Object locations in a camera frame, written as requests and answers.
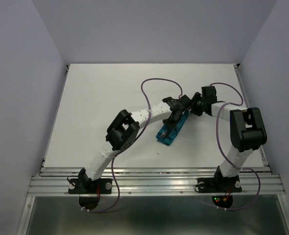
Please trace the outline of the teal cloth napkin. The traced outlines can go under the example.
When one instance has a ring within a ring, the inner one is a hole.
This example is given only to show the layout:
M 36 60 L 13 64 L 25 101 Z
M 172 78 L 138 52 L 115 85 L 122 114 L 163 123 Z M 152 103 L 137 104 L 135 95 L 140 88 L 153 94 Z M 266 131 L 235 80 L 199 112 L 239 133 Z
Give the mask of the teal cloth napkin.
M 174 128 L 169 128 L 166 125 L 163 125 L 163 127 L 159 130 L 159 132 L 156 135 L 156 140 L 159 143 L 162 143 L 166 146 L 170 146 L 174 142 L 175 138 L 178 136 L 179 132 L 181 131 L 189 115 L 190 115 L 190 111 L 189 110 L 185 111 Z M 160 138 L 159 135 L 167 129 L 171 130 L 172 133 L 166 138 Z

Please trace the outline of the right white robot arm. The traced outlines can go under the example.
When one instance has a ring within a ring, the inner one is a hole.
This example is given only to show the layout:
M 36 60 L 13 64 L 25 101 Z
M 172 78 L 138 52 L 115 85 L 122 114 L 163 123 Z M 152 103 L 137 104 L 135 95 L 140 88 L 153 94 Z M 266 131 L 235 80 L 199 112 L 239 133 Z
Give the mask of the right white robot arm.
M 248 157 L 264 145 L 267 133 L 259 108 L 219 101 L 214 86 L 202 87 L 192 98 L 191 111 L 197 116 L 206 113 L 216 118 L 216 124 L 229 122 L 231 147 L 223 154 L 224 161 L 212 178 L 198 178 L 195 190 L 199 193 L 242 192 L 239 173 Z

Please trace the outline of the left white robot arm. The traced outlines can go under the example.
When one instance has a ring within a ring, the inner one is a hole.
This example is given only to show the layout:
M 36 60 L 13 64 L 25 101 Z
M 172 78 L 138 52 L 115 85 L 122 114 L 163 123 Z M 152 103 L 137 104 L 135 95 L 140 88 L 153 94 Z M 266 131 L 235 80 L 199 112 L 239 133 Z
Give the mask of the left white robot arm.
M 149 105 L 147 109 L 136 112 L 120 111 L 107 128 L 105 143 L 100 152 L 87 167 L 80 170 L 78 177 L 69 183 L 79 193 L 110 193 L 105 187 L 110 181 L 101 178 L 108 164 L 118 154 L 130 148 L 148 125 L 158 121 L 162 121 L 163 127 L 157 133 L 156 139 L 170 146 L 185 123 L 191 104 L 191 99 L 183 95 L 179 99 L 164 98 L 158 104 Z

